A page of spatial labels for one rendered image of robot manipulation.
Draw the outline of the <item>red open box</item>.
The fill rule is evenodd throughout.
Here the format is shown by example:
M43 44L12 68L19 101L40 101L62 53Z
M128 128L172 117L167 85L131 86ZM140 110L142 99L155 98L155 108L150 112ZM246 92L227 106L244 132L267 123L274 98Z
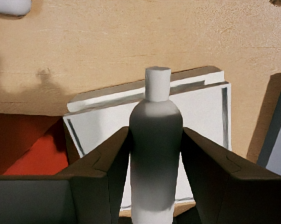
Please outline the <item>red open box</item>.
M0 175L54 175L68 166L62 116L0 113Z

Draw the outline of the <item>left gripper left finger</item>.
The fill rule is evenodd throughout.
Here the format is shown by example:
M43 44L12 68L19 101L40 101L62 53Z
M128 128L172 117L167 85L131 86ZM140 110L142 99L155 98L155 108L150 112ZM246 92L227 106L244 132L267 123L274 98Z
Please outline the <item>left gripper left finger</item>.
M0 224L118 224L129 126L54 175L0 175Z

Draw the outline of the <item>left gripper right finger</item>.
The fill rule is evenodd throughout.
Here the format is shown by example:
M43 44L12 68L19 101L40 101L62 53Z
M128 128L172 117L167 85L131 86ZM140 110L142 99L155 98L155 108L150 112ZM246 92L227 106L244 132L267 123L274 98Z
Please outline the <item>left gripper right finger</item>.
M202 224L281 224L281 175L188 127L180 152Z

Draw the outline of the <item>white digital weighing scale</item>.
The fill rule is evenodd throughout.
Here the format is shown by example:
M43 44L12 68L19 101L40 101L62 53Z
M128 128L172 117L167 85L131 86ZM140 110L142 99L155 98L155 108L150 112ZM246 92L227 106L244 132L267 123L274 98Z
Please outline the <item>white digital weighing scale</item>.
M104 140L129 126L135 105L145 99L145 80L77 94L67 103L70 113L63 119L82 158ZM188 127L217 144L231 148L231 83L224 71L207 66L170 76L169 100ZM182 163L181 152L175 203L191 202L194 197ZM131 209L130 156L121 209Z

